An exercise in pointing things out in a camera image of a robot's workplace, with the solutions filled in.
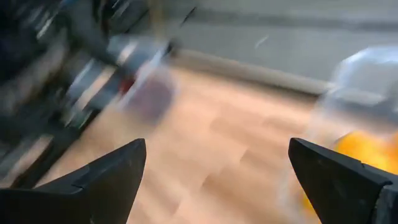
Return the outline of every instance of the transparent bag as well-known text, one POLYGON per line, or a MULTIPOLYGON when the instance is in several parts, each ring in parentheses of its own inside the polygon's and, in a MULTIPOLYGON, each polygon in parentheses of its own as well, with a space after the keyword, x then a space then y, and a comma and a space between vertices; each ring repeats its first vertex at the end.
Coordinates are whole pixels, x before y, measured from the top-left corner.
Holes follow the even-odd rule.
MULTIPOLYGON (((394 140, 398 47, 370 47, 346 58, 335 70, 331 84, 330 91, 318 100, 304 139, 332 150, 337 140, 352 132, 394 140)), ((280 204, 292 223, 319 223, 290 163, 280 190, 280 204)))

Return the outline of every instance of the laminate floor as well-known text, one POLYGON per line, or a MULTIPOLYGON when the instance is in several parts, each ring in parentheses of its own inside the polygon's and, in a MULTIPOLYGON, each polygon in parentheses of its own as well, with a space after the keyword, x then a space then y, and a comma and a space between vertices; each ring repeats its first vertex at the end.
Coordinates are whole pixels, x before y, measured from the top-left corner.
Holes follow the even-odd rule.
POLYGON ((128 223, 289 223, 278 206, 287 148, 315 99, 183 68, 179 91, 155 128, 106 110, 42 182, 135 138, 147 163, 128 223))

